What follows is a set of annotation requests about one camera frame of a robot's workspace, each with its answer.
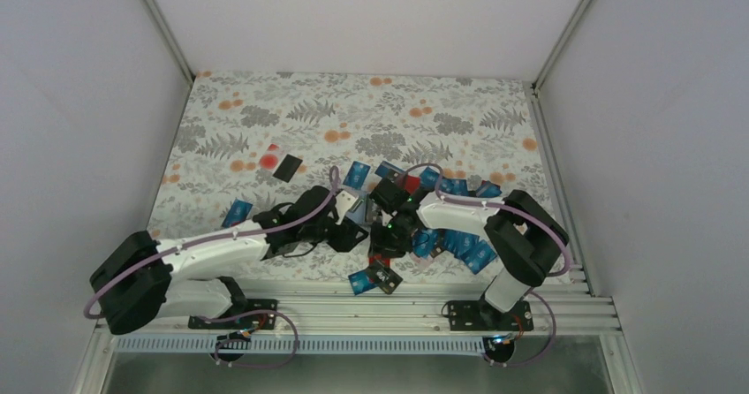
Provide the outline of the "teal leather card holder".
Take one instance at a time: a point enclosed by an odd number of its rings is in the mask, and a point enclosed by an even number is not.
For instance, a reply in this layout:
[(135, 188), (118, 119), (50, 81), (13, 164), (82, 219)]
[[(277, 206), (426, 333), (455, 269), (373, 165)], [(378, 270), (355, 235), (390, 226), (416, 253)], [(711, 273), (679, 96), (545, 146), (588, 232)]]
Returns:
[(372, 224), (382, 221), (382, 212), (379, 206), (365, 194), (358, 202), (345, 213), (345, 217), (362, 227), (370, 227)]

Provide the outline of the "blue card under left arm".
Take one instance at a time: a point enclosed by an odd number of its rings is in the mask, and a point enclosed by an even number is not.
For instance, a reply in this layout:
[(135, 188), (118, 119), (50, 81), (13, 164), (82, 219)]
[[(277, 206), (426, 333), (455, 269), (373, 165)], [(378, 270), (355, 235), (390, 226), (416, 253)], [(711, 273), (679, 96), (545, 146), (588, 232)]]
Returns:
[(222, 227), (231, 228), (243, 223), (249, 216), (252, 208), (252, 203), (236, 199), (226, 212), (222, 221)]

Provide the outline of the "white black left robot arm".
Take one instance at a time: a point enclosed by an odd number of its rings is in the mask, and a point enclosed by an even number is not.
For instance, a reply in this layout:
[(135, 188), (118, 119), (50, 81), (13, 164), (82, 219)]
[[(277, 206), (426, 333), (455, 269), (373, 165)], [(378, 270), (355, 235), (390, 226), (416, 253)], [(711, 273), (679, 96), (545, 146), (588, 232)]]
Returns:
[(94, 303), (113, 335), (125, 335), (167, 317), (203, 325), (239, 325), (251, 302), (228, 269), (250, 261), (296, 258), (297, 247), (326, 244), (348, 253), (367, 231), (347, 217), (360, 197), (314, 186), (229, 229), (156, 240), (146, 231), (128, 236), (90, 277)]

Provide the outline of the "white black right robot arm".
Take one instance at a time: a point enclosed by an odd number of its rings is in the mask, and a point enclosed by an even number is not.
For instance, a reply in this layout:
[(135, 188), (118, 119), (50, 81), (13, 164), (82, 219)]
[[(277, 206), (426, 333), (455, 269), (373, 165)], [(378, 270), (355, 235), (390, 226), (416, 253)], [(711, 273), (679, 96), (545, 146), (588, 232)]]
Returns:
[(551, 277), (560, 257), (570, 257), (564, 229), (528, 193), (514, 190), (496, 201), (418, 189), (408, 193), (384, 179), (370, 197), (388, 216), (375, 225), (370, 245), (383, 258), (413, 251), (419, 230), (450, 230), (486, 241), (503, 265), (482, 294), (480, 322), (501, 329), (512, 308), (532, 289)]

